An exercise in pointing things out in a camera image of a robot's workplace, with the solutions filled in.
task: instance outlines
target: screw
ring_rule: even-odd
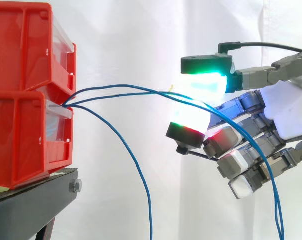
[[[73,180],[72,184],[70,184],[70,190],[73,193],[79,193],[82,190],[82,181],[77,179]]]

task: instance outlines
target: transparent drawer front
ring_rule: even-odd
[[[53,17],[53,54],[65,70],[67,70],[67,54],[73,52],[74,45],[59,22]]]
[[[65,120],[72,118],[72,112],[49,100],[46,101],[46,140],[65,142]]]

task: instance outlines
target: white backdrop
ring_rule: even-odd
[[[302,0],[49,2],[77,44],[78,90],[118,83],[167,90],[179,75],[180,57],[214,54],[221,42],[302,48]],[[269,65],[287,54],[259,47],[232,52],[237,69]],[[77,99],[118,92],[124,90]],[[139,160],[151,192],[155,240],[277,239],[270,184],[235,200],[213,162],[175,153],[176,144],[165,137],[171,102],[136,96],[86,106],[119,130]],[[147,198],[132,159],[105,124],[77,109],[73,154],[83,189],[56,218],[52,239],[148,239]],[[302,166],[277,183],[287,239],[302,239]]]

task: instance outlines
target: red plastic bin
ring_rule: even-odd
[[[0,92],[0,187],[14,189],[70,165],[72,116],[42,93]]]
[[[75,92],[76,46],[47,3],[0,1],[0,91],[40,91],[62,104]]]
[[[72,164],[76,46],[47,3],[0,1],[0,187]]]

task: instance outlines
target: blue wire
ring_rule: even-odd
[[[149,222],[150,222],[150,240],[153,239],[153,222],[152,222],[152,206],[151,206],[151,195],[150,195],[150,191],[149,191],[149,188],[146,184],[146,181],[145,181],[145,178],[143,176],[143,173],[142,173],[142,170],[140,168],[140,165],[136,159],[136,157],[134,156],[133,152],[131,151],[130,147],[128,146],[128,144],[126,143],[126,141],[124,140],[124,138],[122,137],[122,135],[107,121],[105,120],[104,118],[102,118],[100,115],[98,115],[97,113],[93,112],[92,110],[86,108],[86,107],[83,107],[83,106],[77,106],[77,105],[68,105],[68,107],[74,107],[74,108],[77,108],[77,109],[82,109],[82,110],[85,110],[91,114],[93,114],[94,116],[96,116],[98,119],[100,119],[102,122],[104,122],[106,125],[108,125],[112,130],[113,132],[115,132],[115,134],[121,139],[122,143],[124,144],[124,146],[126,147],[127,151],[129,152],[129,154],[131,155],[134,163],[135,163],[135,166],[136,166],[136,169],[137,171],[139,172],[140,174],[140,177],[142,179],[142,182],[143,182],[143,185],[144,185],[144,188],[145,188],[145,191],[146,191],[146,195],[147,195],[147,202],[148,202],[148,207],[149,207]]]
[[[188,96],[184,96],[182,94],[179,93],[175,93],[175,92],[170,92],[170,91],[160,91],[159,93],[162,94],[167,94],[167,95],[174,95],[177,97],[182,97],[188,100],[193,100],[192,98],[188,97]],[[94,98],[89,98],[86,100],[82,100],[82,101],[77,101],[72,103],[72,105],[78,105],[78,104],[83,104],[83,103],[87,103],[87,102],[91,102],[91,101],[95,101],[95,100],[102,100],[102,99],[113,99],[113,98],[118,98],[118,97],[128,97],[128,96],[140,96],[140,95],[154,95],[155,93],[150,93],[150,92],[136,92],[136,93],[125,93],[125,94],[117,94],[117,95],[110,95],[110,96],[99,96],[99,97],[94,97]]]
[[[205,110],[211,114],[214,114],[216,116],[218,116],[220,119],[222,119],[224,122],[228,123],[230,126],[232,126],[235,130],[237,130],[250,144],[251,146],[259,153],[259,155],[261,156],[261,158],[263,159],[263,161],[265,162],[265,165],[268,169],[268,172],[270,174],[270,178],[271,178],[271,182],[272,182],[272,187],[273,187],[273,193],[274,193],[274,202],[275,202],[275,222],[276,222],[276,227],[279,233],[279,238],[280,240],[284,240],[284,224],[283,224],[283,218],[282,218],[282,210],[281,210],[281,205],[280,205],[280,199],[279,199],[279,195],[278,195],[278,191],[276,188],[276,184],[274,181],[274,176],[272,173],[272,169],[269,165],[269,163],[267,162],[266,157],[264,156],[263,152],[261,151],[261,149],[259,148],[259,146],[255,143],[255,141],[253,140],[253,138],[240,126],[238,126],[236,123],[234,123],[232,120],[230,120],[228,117],[226,117],[225,115],[223,115],[222,113],[218,112],[217,110],[215,110],[214,108],[212,108],[209,105],[206,105],[208,107],[207,108],[203,108],[201,106],[198,106],[196,104],[190,103],[190,102],[186,102],[186,101],[182,101],[179,99],[176,99],[174,97],[168,96],[164,93],[158,92],[158,91],[154,91],[152,89],[148,89],[148,88],[144,88],[144,87],[138,87],[138,86],[133,86],[133,85],[127,85],[127,84],[117,84],[117,85],[110,85],[110,86],[102,86],[102,87],[91,87],[91,88],[86,88],[83,90],[80,90],[78,92],[76,92],[75,94],[73,94],[64,104],[64,107],[69,107],[70,105],[66,105],[68,101],[70,101],[72,98],[74,98],[76,95],[78,95],[79,93],[82,92],[87,92],[87,91],[92,91],[92,90],[102,90],[102,89],[110,89],[110,88],[132,88],[132,89],[137,89],[137,90],[142,90],[142,91],[146,91],[149,93],[153,93],[153,94],[157,94],[160,95],[164,98],[179,102],[179,103],[183,103],[192,107],[196,107],[202,110]],[[128,93],[126,94],[126,96],[135,96],[137,94],[133,94],[133,93]],[[110,97],[101,97],[99,99],[105,99],[105,98],[116,98],[118,96],[110,96]],[[278,223],[278,216],[277,214],[279,214],[280,217],[280,223],[281,223],[281,228],[279,227],[279,223]]]

